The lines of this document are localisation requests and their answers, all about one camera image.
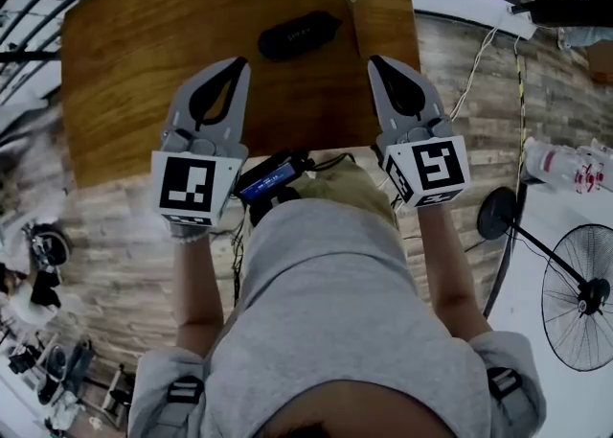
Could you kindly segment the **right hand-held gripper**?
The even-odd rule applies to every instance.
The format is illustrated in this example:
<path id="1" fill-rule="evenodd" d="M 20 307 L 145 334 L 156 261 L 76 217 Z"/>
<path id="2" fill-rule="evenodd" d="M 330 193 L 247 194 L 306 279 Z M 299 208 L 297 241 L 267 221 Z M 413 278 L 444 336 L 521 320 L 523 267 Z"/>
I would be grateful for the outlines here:
<path id="1" fill-rule="evenodd" d="M 470 185 L 467 152 L 435 86 L 394 58 L 371 56 L 367 72 L 381 128 L 379 166 L 401 201 L 420 208 L 453 200 Z"/>

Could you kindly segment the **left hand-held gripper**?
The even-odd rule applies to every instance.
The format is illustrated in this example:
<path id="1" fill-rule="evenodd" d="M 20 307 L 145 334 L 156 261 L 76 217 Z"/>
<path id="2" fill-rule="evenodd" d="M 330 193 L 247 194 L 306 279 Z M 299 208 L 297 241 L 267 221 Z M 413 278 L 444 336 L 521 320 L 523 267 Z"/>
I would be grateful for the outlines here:
<path id="1" fill-rule="evenodd" d="M 246 58 L 218 61 L 183 82 L 161 149 L 151 155 L 154 211 L 182 226 L 215 227 L 248 157 L 239 143 L 251 77 Z M 193 134 L 216 134 L 215 143 Z"/>

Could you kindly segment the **black oblong case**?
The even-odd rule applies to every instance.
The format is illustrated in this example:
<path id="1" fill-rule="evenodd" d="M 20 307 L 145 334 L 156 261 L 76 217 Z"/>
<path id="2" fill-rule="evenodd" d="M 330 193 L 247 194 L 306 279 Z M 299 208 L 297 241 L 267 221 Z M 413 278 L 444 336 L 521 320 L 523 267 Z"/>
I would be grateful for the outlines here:
<path id="1" fill-rule="evenodd" d="M 310 12 L 263 31 L 258 49 L 271 61 L 290 60 L 334 40 L 341 25 L 342 21 L 328 12 Z"/>

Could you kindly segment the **person's right forearm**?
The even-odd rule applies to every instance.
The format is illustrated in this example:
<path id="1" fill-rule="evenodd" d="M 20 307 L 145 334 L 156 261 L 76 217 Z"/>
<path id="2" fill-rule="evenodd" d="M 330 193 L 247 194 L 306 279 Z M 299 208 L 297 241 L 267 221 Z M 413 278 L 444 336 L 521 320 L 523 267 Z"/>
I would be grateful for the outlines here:
<path id="1" fill-rule="evenodd" d="M 450 334 L 465 341 L 491 327 L 479 309 L 474 279 L 453 218 L 444 204 L 418 210 L 430 300 Z"/>

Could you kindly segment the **person's left forearm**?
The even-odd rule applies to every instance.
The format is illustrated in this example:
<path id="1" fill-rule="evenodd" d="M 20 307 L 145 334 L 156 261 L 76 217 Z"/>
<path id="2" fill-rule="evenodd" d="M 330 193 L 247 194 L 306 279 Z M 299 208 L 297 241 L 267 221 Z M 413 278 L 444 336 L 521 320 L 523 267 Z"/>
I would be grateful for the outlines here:
<path id="1" fill-rule="evenodd" d="M 176 345 L 205 357 L 224 327 L 209 236 L 174 246 L 172 313 Z"/>

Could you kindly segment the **black device with blue screen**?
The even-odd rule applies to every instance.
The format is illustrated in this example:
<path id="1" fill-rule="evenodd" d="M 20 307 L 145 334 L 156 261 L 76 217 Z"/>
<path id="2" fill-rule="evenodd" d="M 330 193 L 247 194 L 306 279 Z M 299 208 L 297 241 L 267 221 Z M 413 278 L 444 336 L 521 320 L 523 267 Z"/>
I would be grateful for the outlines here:
<path id="1" fill-rule="evenodd" d="M 269 199 L 282 188 L 309 170 L 313 161 L 306 150 L 282 150 L 238 179 L 233 195 L 245 204 Z"/>

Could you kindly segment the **person's khaki trousers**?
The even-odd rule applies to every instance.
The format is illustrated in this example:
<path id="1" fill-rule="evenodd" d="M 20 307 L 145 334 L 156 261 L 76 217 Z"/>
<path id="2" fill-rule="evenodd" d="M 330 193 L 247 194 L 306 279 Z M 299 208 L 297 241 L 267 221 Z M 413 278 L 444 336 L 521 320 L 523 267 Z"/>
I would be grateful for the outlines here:
<path id="1" fill-rule="evenodd" d="M 350 153 L 319 151 L 311 174 L 303 173 L 289 184 L 302 198 L 335 201 L 379 215 L 398 228 L 397 215 L 387 194 L 379 189 L 371 176 L 357 165 Z"/>

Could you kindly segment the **black waist pouch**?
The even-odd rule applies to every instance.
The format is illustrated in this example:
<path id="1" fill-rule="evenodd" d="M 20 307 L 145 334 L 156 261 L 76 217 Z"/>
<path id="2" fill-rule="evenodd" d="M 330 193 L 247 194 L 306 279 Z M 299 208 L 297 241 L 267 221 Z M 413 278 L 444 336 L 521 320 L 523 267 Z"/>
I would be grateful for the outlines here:
<path id="1" fill-rule="evenodd" d="M 256 227 L 261 220 L 274 208 L 302 197 L 295 188 L 283 186 L 272 191 L 270 194 L 259 196 L 254 200 L 246 202 L 249 222 L 252 227 Z"/>

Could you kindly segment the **white power strip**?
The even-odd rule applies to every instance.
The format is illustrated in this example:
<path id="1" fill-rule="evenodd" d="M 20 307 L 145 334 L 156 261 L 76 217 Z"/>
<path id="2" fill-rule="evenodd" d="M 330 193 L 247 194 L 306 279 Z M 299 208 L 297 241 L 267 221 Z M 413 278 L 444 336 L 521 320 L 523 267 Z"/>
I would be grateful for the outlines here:
<path id="1" fill-rule="evenodd" d="M 524 40 L 530 40 L 537 30 L 537 26 L 533 23 L 530 14 L 528 12 L 514 13 L 512 10 L 513 5 L 507 6 L 509 15 L 504 23 L 504 32 Z"/>

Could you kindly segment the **white plastic bottle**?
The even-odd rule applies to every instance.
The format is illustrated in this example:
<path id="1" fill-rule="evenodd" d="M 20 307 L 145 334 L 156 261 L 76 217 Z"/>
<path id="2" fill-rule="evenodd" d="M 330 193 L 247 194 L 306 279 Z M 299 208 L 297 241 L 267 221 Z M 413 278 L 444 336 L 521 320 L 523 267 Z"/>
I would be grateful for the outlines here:
<path id="1" fill-rule="evenodd" d="M 524 166 L 529 178 L 555 190 L 580 195 L 601 189 L 613 193 L 613 148 L 596 138 L 590 145 L 572 148 L 529 137 Z"/>

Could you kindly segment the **black metal beam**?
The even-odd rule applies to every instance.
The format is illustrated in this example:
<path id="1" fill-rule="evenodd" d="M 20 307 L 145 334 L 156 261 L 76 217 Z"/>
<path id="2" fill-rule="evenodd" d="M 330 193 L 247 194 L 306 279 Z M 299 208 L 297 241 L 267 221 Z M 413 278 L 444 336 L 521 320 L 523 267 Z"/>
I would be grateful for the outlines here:
<path id="1" fill-rule="evenodd" d="M 613 28 L 613 0 L 535 0 L 513 5 L 513 15 L 527 13 L 536 26 Z"/>

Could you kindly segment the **brown cardboard box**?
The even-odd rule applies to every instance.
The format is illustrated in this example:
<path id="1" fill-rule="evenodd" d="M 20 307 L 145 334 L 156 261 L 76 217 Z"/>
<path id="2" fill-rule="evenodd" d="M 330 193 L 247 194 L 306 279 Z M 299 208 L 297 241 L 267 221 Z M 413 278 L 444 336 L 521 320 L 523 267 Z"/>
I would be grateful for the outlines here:
<path id="1" fill-rule="evenodd" d="M 587 60 L 593 81 L 613 85 L 613 41 L 602 40 L 590 46 Z"/>

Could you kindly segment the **person's grey t-shirt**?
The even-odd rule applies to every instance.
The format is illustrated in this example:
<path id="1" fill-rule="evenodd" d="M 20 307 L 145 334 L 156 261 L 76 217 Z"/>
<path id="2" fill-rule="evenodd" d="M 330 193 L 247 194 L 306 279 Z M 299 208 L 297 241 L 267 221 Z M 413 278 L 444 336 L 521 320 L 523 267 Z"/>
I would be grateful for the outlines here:
<path id="1" fill-rule="evenodd" d="M 489 332 L 465 341 L 420 300 L 396 230 L 326 200 L 274 208 L 255 228 L 238 313 L 207 357 L 145 354 L 128 438 L 163 438 L 170 385 L 204 382 L 199 438 L 258 438 L 290 404 L 329 383 L 364 383 L 416 403 L 455 438 L 531 438 L 546 402 L 528 339 Z M 487 370 L 522 378 L 538 413 L 527 436 L 495 422 Z"/>

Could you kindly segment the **black pedestal fan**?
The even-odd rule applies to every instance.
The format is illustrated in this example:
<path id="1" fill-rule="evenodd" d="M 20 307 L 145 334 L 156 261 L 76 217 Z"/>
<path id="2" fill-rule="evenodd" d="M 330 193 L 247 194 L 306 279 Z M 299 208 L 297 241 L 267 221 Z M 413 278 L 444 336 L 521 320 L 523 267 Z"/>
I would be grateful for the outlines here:
<path id="1" fill-rule="evenodd" d="M 613 229 L 586 223 L 551 249 L 516 221 L 515 193 L 501 187 L 484 200 L 477 230 L 487 240 L 516 234 L 546 258 L 542 325 L 557 359 L 590 372 L 613 362 Z"/>

